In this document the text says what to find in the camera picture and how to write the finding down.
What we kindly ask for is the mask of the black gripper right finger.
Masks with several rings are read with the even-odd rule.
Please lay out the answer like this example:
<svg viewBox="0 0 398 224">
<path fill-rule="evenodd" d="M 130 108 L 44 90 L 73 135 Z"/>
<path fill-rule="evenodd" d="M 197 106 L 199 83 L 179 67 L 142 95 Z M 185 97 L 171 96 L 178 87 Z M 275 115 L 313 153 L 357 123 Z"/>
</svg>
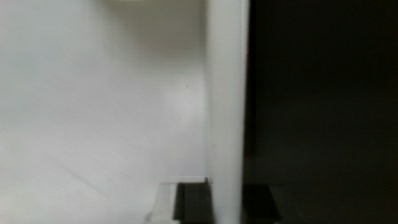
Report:
<svg viewBox="0 0 398 224">
<path fill-rule="evenodd" d="M 266 185 L 243 186 L 243 220 L 245 224 L 275 224 L 281 214 Z"/>
</svg>

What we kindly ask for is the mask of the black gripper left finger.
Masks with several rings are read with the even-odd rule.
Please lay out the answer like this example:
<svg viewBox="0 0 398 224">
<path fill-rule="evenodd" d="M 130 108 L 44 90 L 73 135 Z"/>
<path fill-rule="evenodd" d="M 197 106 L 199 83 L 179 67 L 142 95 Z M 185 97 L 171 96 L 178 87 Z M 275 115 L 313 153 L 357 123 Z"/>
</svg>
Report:
<svg viewBox="0 0 398 224">
<path fill-rule="evenodd" d="M 147 224 L 213 224 L 211 189 L 206 182 L 160 184 Z"/>
</svg>

